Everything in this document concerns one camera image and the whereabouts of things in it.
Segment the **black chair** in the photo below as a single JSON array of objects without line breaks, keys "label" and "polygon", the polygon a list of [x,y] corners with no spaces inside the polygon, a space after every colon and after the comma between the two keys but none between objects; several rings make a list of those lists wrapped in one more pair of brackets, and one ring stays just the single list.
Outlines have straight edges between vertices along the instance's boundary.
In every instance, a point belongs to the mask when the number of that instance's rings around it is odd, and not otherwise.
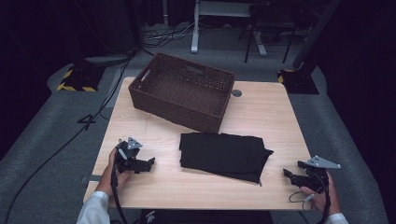
[{"label": "black chair", "polygon": [[280,38],[282,33],[290,32],[290,39],[282,60],[284,63],[288,57],[291,42],[297,30],[296,24],[291,16],[290,4],[282,0],[258,0],[248,8],[248,23],[243,28],[239,38],[249,28],[247,38],[247,51],[245,62],[248,61],[250,46],[255,34],[260,32],[276,32],[275,39]]}]

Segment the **black yellow-striped stand base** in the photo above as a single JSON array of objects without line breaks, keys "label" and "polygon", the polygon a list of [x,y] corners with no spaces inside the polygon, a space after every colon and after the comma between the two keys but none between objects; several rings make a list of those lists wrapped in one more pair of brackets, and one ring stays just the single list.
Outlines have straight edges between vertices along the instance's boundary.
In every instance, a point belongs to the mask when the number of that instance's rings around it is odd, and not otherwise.
[{"label": "black yellow-striped stand base", "polygon": [[103,66],[75,67],[71,66],[57,87],[58,91],[99,90],[99,83],[106,69]]},{"label": "black yellow-striped stand base", "polygon": [[312,77],[301,75],[299,70],[282,69],[276,75],[277,81],[284,85],[288,94],[318,94]]}]

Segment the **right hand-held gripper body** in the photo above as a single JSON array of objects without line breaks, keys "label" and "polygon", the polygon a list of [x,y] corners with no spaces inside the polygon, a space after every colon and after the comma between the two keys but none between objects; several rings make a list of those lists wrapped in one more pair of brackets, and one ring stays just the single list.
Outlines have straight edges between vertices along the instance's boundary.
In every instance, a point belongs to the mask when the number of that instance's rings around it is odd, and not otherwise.
[{"label": "right hand-held gripper body", "polygon": [[303,169],[306,176],[309,178],[307,187],[317,193],[321,193],[329,186],[327,170],[341,168],[339,163],[328,161],[319,156],[315,156],[308,161],[305,161],[305,163],[313,167],[312,171]]}]

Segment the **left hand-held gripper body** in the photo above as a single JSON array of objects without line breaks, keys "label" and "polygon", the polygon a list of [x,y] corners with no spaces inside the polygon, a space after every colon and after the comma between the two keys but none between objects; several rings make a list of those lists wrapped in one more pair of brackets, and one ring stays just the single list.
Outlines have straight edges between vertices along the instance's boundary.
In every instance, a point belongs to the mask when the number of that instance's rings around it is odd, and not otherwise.
[{"label": "left hand-held gripper body", "polygon": [[134,171],[138,165],[142,165],[141,160],[136,158],[142,144],[129,137],[127,141],[119,140],[116,145],[115,165],[117,171],[121,174],[124,171]]}]

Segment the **black cloth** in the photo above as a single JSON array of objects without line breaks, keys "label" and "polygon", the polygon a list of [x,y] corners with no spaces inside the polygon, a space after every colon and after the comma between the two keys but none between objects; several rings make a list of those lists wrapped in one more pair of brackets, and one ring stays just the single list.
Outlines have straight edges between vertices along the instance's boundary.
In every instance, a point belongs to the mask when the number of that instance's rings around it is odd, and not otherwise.
[{"label": "black cloth", "polygon": [[274,153],[256,136],[183,133],[180,165],[259,184],[265,163]]}]

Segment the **person's black clothing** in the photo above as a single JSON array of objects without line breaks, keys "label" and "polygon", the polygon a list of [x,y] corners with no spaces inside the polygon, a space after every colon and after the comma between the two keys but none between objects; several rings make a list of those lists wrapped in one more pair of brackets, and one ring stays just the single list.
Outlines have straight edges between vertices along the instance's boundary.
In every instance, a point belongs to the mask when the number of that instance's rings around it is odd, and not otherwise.
[{"label": "person's black clothing", "polygon": [[139,224],[274,224],[269,211],[143,209]]}]

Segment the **person's left hand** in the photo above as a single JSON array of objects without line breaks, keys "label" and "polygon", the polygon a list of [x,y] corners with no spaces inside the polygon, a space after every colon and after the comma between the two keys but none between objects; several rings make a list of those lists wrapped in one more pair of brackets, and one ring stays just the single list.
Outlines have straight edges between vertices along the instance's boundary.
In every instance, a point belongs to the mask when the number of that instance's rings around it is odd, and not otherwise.
[{"label": "person's left hand", "polygon": [[[112,187],[111,187],[111,176],[112,176],[112,171],[113,171],[113,163],[114,163],[114,158],[116,155],[117,150],[115,148],[112,149],[112,151],[109,154],[108,157],[108,165],[105,168],[105,170],[102,173],[101,180],[99,181],[99,184],[96,187],[96,191],[101,191],[105,193],[108,197],[111,197],[113,195]],[[117,189],[122,189],[123,186],[130,180],[131,178],[131,172],[130,171],[125,171],[121,174],[116,173],[116,177],[118,179],[118,186]]]}]

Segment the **person's right hand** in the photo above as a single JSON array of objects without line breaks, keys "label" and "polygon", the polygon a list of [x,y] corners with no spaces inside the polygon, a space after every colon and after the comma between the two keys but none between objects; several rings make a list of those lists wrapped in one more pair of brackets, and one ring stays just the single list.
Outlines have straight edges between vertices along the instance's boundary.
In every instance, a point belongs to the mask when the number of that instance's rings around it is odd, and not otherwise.
[{"label": "person's right hand", "polygon": [[[335,185],[333,183],[333,179],[331,174],[328,174],[328,178],[329,178],[329,187],[328,187],[328,191],[329,191],[329,196],[330,196],[330,208],[329,208],[329,213],[328,215],[334,215],[334,214],[338,214],[341,213],[341,206],[339,203],[339,198],[336,192],[336,188]],[[300,190],[305,194],[305,195],[311,195],[313,194],[314,197],[311,200],[312,204],[319,210],[320,213],[324,213],[325,211],[325,205],[326,205],[326,193],[322,192],[320,194],[315,193],[312,189],[302,186],[300,187]]]}]

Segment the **dark slanted stand pole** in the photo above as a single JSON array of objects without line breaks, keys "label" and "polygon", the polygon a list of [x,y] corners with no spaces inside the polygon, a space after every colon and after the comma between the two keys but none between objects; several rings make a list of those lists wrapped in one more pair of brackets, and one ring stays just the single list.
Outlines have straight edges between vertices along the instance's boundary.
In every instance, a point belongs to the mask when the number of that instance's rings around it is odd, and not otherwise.
[{"label": "dark slanted stand pole", "polygon": [[294,59],[292,63],[294,68],[301,69],[304,65],[307,65],[309,57],[314,55],[315,45],[319,41],[321,33],[326,28],[341,1],[342,0],[329,0],[329,4],[324,8],[312,32],[308,35],[303,47]]}]

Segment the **brown wicker basket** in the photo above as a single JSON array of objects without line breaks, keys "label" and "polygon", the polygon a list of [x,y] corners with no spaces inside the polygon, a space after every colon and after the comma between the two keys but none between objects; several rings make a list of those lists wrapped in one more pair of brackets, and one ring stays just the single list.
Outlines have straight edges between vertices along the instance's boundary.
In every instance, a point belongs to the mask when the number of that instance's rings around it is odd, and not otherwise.
[{"label": "brown wicker basket", "polygon": [[220,129],[235,74],[158,53],[129,85],[135,108],[202,133]]}]

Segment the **white desk frame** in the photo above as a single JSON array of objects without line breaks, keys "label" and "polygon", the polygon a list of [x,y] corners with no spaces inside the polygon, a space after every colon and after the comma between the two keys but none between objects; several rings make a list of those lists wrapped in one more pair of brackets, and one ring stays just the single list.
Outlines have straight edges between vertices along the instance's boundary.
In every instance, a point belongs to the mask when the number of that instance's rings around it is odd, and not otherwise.
[{"label": "white desk frame", "polygon": [[249,2],[235,2],[232,0],[195,0],[194,23],[191,40],[191,53],[198,52],[199,45],[199,20],[201,16],[221,17],[249,17]]}]

